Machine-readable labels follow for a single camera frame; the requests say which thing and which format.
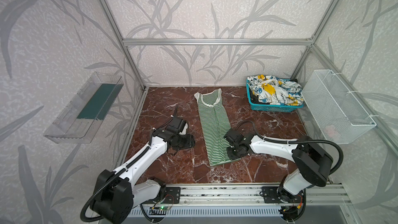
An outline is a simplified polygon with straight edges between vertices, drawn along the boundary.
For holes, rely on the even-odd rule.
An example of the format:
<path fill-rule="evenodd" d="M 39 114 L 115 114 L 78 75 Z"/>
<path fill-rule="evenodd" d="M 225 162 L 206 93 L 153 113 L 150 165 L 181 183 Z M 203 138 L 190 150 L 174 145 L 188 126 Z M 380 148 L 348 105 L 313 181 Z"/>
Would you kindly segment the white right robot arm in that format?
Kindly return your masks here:
<path fill-rule="evenodd" d="M 324 187 L 332 172 L 333 158 L 307 136 L 296 144 L 294 140 L 243 136 L 231 129 L 224 135 L 224 139 L 229 143 L 227 154 L 231 160 L 255 153 L 280 157 L 295 164 L 296 169 L 285 176 L 275 190 L 274 198 L 277 201 L 290 203 L 310 186 Z"/>

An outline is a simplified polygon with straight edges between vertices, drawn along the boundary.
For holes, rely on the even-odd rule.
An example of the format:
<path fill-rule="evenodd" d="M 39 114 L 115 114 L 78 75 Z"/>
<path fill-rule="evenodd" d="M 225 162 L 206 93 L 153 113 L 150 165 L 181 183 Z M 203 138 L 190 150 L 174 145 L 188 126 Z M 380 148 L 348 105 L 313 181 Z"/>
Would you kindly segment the white yellow blue printed garment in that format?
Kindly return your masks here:
<path fill-rule="evenodd" d="M 255 104 L 302 106 L 302 86 L 296 81 L 271 75 L 247 77 L 251 101 Z"/>

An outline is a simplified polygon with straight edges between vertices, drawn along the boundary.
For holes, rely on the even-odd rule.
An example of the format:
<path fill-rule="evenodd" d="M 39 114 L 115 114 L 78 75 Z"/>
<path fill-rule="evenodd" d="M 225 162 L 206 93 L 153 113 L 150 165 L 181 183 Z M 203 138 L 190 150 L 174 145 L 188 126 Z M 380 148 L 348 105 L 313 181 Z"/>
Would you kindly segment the green white striped shirt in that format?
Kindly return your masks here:
<path fill-rule="evenodd" d="M 230 144 L 224 138 L 231 125 L 223 105 L 222 90 L 219 88 L 206 94 L 197 92 L 194 97 L 197 100 L 209 165 L 214 167 L 234 162 L 228 156 L 227 148 Z"/>

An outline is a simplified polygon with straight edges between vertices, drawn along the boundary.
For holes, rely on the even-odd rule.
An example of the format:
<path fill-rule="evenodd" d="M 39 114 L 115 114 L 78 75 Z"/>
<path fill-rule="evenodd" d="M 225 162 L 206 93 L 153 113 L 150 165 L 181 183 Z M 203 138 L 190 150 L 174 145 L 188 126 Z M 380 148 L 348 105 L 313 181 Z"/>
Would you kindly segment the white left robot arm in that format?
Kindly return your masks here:
<path fill-rule="evenodd" d="M 152 130 L 148 143 L 127 162 L 113 171 L 104 170 L 97 178 L 93 195 L 80 213 L 83 222 L 106 219 L 121 224 L 136 206 L 159 197 L 164 183 L 149 179 L 137 185 L 138 179 L 169 147 L 179 151 L 195 146 L 192 134 Z"/>

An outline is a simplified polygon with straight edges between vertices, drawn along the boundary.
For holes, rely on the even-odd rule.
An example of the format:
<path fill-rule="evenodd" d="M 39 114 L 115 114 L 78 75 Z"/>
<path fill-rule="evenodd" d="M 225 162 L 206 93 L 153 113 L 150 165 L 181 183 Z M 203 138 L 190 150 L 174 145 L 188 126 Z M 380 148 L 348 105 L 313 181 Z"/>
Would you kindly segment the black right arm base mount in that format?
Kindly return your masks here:
<path fill-rule="evenodd" d="M 261 188 L 260 196 L 264 203 L 298 205 L 302 203 L 304 192 L 300 191 L 298 195 L 292 195 L 284 189 L 280 189 L 279 186 L 265 186 Z"/>

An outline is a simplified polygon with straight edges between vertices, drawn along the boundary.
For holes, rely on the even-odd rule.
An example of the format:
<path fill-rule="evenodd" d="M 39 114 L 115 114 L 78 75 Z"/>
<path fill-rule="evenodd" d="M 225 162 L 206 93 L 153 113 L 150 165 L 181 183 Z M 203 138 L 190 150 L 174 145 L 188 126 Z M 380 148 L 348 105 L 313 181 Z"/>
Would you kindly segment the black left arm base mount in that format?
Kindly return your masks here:
<path fill-rule="evenodd" d="M 160 192 L 154 199 L 150 199 L 145 204 L 178 204 L 181 197 L 180 187 L 169 187 L 161 188 Z"/>

